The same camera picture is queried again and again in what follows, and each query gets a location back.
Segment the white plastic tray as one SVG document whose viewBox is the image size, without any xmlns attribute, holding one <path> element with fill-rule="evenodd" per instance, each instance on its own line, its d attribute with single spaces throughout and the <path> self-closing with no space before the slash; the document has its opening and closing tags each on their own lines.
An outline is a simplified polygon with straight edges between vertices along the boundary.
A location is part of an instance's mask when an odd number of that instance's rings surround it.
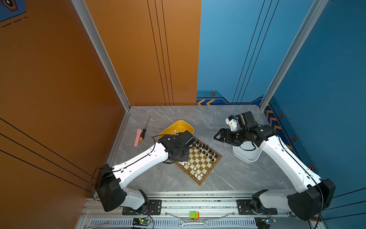
<svg viewBox="0 0 366 229">
<path fill-rule="evenodd" d="M 253 142 L 244 142 L 242 145 L 233 146 L 233 155 L 239 160 L 252 164 L 256 162 L 262 153 L 262 149 L 258 148 Z"/>
</svg>

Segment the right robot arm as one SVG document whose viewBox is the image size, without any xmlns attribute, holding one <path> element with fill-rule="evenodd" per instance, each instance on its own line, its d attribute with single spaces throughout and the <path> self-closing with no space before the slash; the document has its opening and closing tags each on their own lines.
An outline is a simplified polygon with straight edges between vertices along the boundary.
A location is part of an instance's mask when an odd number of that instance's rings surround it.
<svg viewBox="0 0 366 229">
<path fill-rule="evenodd" d="M 336 186 L 330 179 L 322 179 L 308 168 L 283 142 L 269 125 L 257 123 L 251 112 L 226 119 L 229 128 L 220 129 L 214 139 L 232 145 L 233 154 L 251 164 L 262 153 L 269 155 L 294 186 L 293 190 L 263 189 L 252 195 L 252 211 L 265 213 L 267 209 L 287 210 L 301 220 L 321 215 L 332 201 Z"/>
</svg>

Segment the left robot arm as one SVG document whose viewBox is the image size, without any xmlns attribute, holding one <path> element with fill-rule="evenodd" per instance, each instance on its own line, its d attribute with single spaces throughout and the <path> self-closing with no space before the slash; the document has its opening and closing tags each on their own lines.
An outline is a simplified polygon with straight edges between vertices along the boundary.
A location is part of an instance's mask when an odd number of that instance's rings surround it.
<svg viewBox="0 0 366 229">
<path fill-rule="evenodd" d="M 137 214 L 145 214 L 150 207 L 147 195 L 141 189 L 128 188 L 128 184 L 159 163 L 187 162 L 194 141 L 189 131 L 160 135 L 149 149 L 134 158 L 115 166 L 105 164 L 99 168 L 94 188 L 104 211 L 111 212 L 123 207 Z"/>
</svg>

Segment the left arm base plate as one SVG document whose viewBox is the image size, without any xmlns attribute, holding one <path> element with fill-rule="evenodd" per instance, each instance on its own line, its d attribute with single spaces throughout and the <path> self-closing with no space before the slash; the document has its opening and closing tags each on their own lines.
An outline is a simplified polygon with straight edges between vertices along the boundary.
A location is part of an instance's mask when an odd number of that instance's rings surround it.
<svg viewBox="0 0 366 229">
<path fill-rule="evenodd" d="M 140 209 L 133 210 L 132 208 L 123 208 L 122 215 L 124 216 L 137 216 L 137 215 L 161 215 L 162 200 L 153 199 L 150 200 L 148 205 L 143 205 Z"/>
</svg>

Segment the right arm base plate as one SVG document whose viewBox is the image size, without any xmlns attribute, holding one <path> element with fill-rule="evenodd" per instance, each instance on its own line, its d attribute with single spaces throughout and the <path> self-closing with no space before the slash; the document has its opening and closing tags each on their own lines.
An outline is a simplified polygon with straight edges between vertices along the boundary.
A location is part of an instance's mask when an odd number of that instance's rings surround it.
<svg viewBox="0 0 366 229">
<path fill-rule="evenodd" d="M 260 209 L 255 210 L 254 206 L 252 204 L 251 199 L 239 199 L 236 201 L 237 209 L 239 212 L 239 215 L 277 215 L 278 211 L 277 209 L 271 208 L 271 209 Z"/>
</svg>

